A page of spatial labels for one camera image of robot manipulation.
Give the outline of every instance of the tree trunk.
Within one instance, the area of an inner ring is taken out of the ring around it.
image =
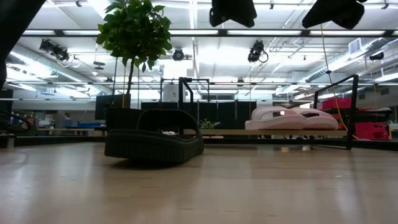
[[[126,105],[128,103],[128,98],[130,97],[130,90],[131,90],[131,80],[132,80],[132,72],[134,71],[134,59],[131,60],[131,67],[130,67],[130,74],[129,74],[129,81],[127,83],[127,92],[126,92],[126,97],[124,99],[126,100],[124,104]]]
[[[130,95],[131,90],[131,80],[132,80],[132,72],[134,71],[134,59],[131,60],[130,74],[129,74],[129,82],[127,83],[127,95]]]

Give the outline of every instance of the black planter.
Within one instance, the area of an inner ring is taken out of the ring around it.
[[[112,129],[136,129],[142,110],[129,108],[105,108],[105,121],[108,131]]]

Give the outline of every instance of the wooden table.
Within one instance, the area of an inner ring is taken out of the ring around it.
[[[202,129],[202,135],[294,135],[294,136],[347,136],[347,131],[337,130],[245,130],[245,129]],[[185,129],[184,134],[195,134],[192,129]]]

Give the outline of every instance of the wall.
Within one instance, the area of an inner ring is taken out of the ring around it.
[[[368,91],[365,92],[365,99],[356,101],[357,107],[362,108],[375,108],[375,107],[391,107],[398,105],[398,87],[389,86],[389,94],[381,96],[379,92]]]

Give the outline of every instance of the ceiling light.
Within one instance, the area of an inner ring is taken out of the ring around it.
[[[323,35],[383,35],[384,30],[324,30]],[[322,35],[322,31],[313,30],[310,35]]]
[[[54,30],[25,30],[23,35],[55,35]]]
[[[217,35],[218,30],[169,30],[172,35]]]
[[[99,30],[64,30],[65,35],[98,35],[101,32]]]
[[[301,30],[229,30],[228,35],[300,35]]]
[[[14,84],[8,84],[9,86],[13,86],[13,87],[17,87],[17,88],[21,88],[24,90],[29,90],[29,91],[36,91],[35,88],[29,86],[29,85],[25,85],[25,84],[18,84],[18,85],[14,85]]]

